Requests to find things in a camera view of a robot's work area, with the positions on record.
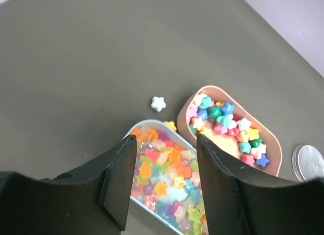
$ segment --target gray table surface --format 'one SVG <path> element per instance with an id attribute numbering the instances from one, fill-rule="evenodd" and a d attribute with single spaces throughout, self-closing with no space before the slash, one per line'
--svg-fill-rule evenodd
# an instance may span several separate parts
<path id="1" fill-rule="evenodd" d="M 11 0 L 0 6 L 0 170 L 53 178 L 204 85 L 324 153 L 324 79 L 242 0 Z M 149 108 L 164 96 L 161 113 Z M 172 234 L 130 204 L 123 234 Z"/>

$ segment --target pink plastic container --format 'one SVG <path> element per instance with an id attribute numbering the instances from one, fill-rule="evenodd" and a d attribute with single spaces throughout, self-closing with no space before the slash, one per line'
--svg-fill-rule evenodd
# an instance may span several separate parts
<path id="1" fill-rule="evenodd" d="M 270 160 L 270 163 L 265 168 L 260 168 L 254 166 L 256 169 L 259 169 L 265 173 L 268 173 L 273 176 L 278 176 L 281 162 L 282 162 L 282 150 L 278 139 L 272 134 L 266 127 L 264 127 L 257 119 L 251 116 L 241 105 L 239 105 L 233 98 L 231 98 L 224 90 L 216 86 L 205 86 L 199 89 L 195 94 L 193 94 L 187 102 L 182 107 L 179 112 L 177 119 L 177 128 L 178 132 L 196 147 L 197 137 L 191 132 L 189 125 L 186 120 L 187 111 L 189 106 L 192 103 L 193 98 L 199 94 L 205 93 L 212 98 L 214 101 L 219 102 L 230 102 L 235 105 L 234 114 L 237 114 L 241 117 L 246 117 L 252 122 L 251 128 L 259 130 L 260 137 L 263 139 L 263 143 L 267 145 L 267 158 Z M 206 127 L 211 127 L 212 124 L 208 121 L 205 121 Z M 222 150 L 226 151 L 230 155 L 240 159 L 241 153 L 238 149 L 237 139 L 228 136 L 214 135 L 212 141 L 218 145 Z"/>

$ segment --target pile of beads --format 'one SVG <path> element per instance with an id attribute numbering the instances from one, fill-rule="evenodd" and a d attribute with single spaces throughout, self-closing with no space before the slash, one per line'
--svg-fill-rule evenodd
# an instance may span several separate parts
<path id="1" fill-rule="evenodd" d="M 185 235 L 208 235 L 197 157 L 166 132 L 135 128 L 132 197 Z"/>
<path id="2" fill-rule="evenodd" d="M 266 157 L 266 145 L 262 143 L 259 130 L 251 128 L 247 118 L 233 114 L 230 102 L 215 102 L 204 93 L 195 96 L 187 111 L 187 123 L 193 134 L 198 132 L 213 140 L 214 135 L 226 135 L 238 140 L 241 160 L 252 166 L 265 168 L 270 162 Z M 215 123 L 213 129 L 206 123 Z"/>

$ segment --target metal tin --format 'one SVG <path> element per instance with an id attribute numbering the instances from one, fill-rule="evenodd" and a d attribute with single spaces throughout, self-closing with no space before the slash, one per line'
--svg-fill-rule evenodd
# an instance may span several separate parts
<path id="1" fill-rule="evenodd" d="M 324 159 L 311 145 L 299 145 L 293 151 L 293 169 L 300 182 L 324 177 Z"/>

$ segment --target yellow star bead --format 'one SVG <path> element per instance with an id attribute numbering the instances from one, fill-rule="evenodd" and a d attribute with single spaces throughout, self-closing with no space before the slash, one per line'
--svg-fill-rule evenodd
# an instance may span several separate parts
<path id="1" fill-rule="evenodd" d="M 186 180 L 182 176 L 175 177 L 173 182 L 172 187 L 173 188 L 178 188 L 178 189 L 183 189 L 184 185 L 187 183 Z"/>
<path id="2" fill-rule="evenodd" d="M 177 131 L 177 127 L 173 121 L 164 121 L 164 123 L 169 126 L 172 130 Z"/>
<path id="3" fill-rule="evenodd" d="M 249 134 L 249 140 L 259 139 L 259 130 L 250 128 L 247 133 Z"/>
<path id="4" fill-rule="evenodd" d="M 210 138 L 213 136 L 212 129 L 207 128 L 207 127 L 202 127 L 199 133 L 205 135 L 207 138 Z"/>

